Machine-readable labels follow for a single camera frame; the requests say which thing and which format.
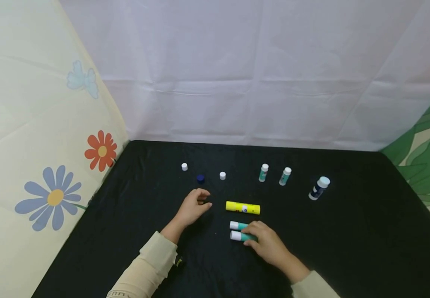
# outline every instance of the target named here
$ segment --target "sleeve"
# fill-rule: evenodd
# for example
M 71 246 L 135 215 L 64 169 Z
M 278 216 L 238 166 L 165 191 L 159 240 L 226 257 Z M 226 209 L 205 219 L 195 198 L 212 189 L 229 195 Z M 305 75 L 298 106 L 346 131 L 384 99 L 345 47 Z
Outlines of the sleeve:
M 312 271 L 305 279 L 295 283 L 291 288 L 295 298 L 339 298 L 316 271 Z
M 151 297 L 175 263 L 176 250 L 177 245 L 155 232 L 106 297 Z

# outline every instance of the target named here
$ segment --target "orange flower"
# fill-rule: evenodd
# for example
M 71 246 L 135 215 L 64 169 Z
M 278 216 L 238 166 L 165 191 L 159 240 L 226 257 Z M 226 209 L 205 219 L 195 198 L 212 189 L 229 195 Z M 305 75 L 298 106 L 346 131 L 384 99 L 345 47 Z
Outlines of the orange flower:
M 99 140 L 95 135 L 90 135 L 89 138 L 87 138 L 87 143 L 89 143 L 90 147 L 93 149 L 86 150 L 84 156 L 87 159 L 93 159 L 90 164 L 91 170 L 93 170 L 99 162 L 99 171 L 102 172 L 106 169 L 106 165 L 110 168 L 112 164 L 114 164 L 117 144 L 112 144 L 114 140 L 111 134 L 107 134 L 104 140 L 104 132 L 102 130 L 99 131 L 98 137 Z

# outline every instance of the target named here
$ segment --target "blue butterfly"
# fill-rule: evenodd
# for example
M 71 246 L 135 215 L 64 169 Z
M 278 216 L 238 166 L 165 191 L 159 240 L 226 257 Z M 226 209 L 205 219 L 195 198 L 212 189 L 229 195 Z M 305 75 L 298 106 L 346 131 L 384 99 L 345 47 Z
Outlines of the blue butterfly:
M 72 63 L 73 71 L 67 74 L 67 87 L 70 89 L 79 89 L 83 87 L 89 92 L 92 98 L 99 97 L 99 90 L 96 84 L 96 74 L 94 69 L 89 68 L 87 74 L 82 71 L 82 63 L 76 60 Z

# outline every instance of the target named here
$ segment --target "flower stem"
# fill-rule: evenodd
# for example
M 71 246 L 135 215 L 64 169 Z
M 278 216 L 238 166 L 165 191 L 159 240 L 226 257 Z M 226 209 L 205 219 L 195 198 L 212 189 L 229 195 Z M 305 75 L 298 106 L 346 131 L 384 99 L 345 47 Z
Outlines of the flower stem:
M 79 204 L 74 204 L 74 203 L 71 203 L 71 204 L 73 204 L 74 206 L 79 207 L 79 208 L 81 208 L 81 209 L 83 209 L 83 210 L 86 210 L 86 209 L 87 209 L 87 207 L 84 207 L 84 206 L 79 205 Z

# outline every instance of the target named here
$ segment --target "yellow flower center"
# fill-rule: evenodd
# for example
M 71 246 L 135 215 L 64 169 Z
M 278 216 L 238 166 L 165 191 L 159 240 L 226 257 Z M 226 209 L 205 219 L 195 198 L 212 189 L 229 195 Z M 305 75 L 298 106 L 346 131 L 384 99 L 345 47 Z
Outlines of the yellow flower center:
M 48 204 L 51 206 L 57 206 L 61 203 L 64 198 L 64 192 L 61 189 L 55 189 L 48 195 Z
M 97 151 L 100 157 L 105 157 L 107 154 L 107 148 L 105 146 L 99 147 L 99 150 Z

